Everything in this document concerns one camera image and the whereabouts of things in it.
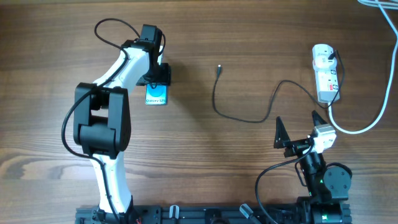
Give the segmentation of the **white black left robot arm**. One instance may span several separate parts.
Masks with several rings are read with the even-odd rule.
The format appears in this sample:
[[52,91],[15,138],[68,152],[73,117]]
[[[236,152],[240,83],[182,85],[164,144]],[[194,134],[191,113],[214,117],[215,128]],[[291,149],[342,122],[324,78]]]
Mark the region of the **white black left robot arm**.
[[66,117],[73,118],[74,141],[95,170],[100,202],[93,221],[139,223],[124,166],[131,138],[129,94],[144,86],[147,105],[166,105],[171,68],[162,61],[165,35],[157,26],[143,25],[136,39],[118,49],[118,59],[102,77],[76,87]]

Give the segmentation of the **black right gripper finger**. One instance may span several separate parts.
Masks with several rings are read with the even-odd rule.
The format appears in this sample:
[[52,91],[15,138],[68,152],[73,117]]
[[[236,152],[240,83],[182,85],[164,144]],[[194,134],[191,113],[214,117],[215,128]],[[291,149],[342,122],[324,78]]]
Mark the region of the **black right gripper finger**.
[[312,120],[314,126],[328,124],[315,110],[312,111]]
[[282,122],[280,116],[276,117],[276,129],[275,129],[275,139],[274,148],[286,148],[290,144],[290,138],[287,134],[285,126]]

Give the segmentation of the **Galaxy S25 smartphone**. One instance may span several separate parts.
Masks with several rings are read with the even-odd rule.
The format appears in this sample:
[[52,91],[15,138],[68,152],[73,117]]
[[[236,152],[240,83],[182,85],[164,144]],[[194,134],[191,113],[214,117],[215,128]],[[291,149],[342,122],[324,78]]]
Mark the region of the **Galaxy S25 smartphone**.
[[166,85],[146,85],[146,105],[166,105],[167,98]]

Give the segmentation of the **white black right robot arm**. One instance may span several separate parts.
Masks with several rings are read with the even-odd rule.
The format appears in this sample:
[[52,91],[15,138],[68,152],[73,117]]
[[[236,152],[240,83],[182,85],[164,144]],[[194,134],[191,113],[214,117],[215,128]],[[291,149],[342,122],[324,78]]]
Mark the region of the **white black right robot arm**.
[[300,183],[307,188],[308,197],[299,197],[304,223],[351,223],[351,210],[345,201],[353,173],[347,166],[326,163],[323,152],[332,147],[336,131],[316,111],[312,111],[313,131],[304,139],[292,141],[282,118],[276,118],[276,149],[285,149],[284,157],[296,157],[295,165]]

